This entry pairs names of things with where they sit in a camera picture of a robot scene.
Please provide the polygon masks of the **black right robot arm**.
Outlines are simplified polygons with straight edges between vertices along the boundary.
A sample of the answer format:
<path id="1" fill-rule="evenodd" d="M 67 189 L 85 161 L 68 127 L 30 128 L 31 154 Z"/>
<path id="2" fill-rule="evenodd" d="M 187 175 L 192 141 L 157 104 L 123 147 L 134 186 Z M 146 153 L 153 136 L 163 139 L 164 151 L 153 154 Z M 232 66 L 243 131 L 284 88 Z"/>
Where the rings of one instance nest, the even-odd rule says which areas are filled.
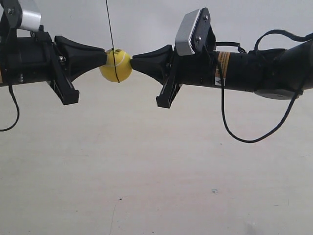
<path id="1" fill-rule="evenodd" d="M 169 108 L 183 85 L 250 92 L 271 99 L 299 97 L 313 87 L 313 36 L 294 35 L 274 29 L 271 34 L 296 41 L 295 47 L 251 51 L 241 47 L 237 52 L 217 51 L 213 31 L 208 32 L 201 50 L 180 56 L 178 50 L 166 45 L 158 50 L 135 55 L 133 70 L 145 74 L 162 85 L 156 98 L 159 107 Z"/>

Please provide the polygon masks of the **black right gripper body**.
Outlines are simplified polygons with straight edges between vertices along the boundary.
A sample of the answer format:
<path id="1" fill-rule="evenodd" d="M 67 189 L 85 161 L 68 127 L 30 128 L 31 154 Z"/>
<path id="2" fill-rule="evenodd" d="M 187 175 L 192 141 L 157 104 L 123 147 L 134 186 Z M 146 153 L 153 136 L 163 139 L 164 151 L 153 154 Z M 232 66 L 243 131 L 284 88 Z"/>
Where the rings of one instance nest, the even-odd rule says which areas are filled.
<path id="1" fill-rule="evenodd" d="M 220 62 L 216 49 L 216 37 L 210 28 L 202 51 L 191 56 L 179 56 L 174 47 L 171 70 L 161 93 L 156 97 L 158 107 L 170 108 L 182 85 L 211 86 Z"/>

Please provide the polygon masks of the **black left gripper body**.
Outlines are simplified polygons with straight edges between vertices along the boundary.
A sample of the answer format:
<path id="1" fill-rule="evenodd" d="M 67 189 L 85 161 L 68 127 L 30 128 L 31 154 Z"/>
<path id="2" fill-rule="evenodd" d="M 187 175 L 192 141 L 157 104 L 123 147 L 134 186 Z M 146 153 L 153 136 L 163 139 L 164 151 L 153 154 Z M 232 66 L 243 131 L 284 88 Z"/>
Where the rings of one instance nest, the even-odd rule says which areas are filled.
<path id="1" fill-rule="evenodd" d="M 4 10 L 0 20 L 0 85 L 47 82 L 63 105 L 78 103 L 55 43 L 41 22 L 24 27 L 20 11 Z"/>

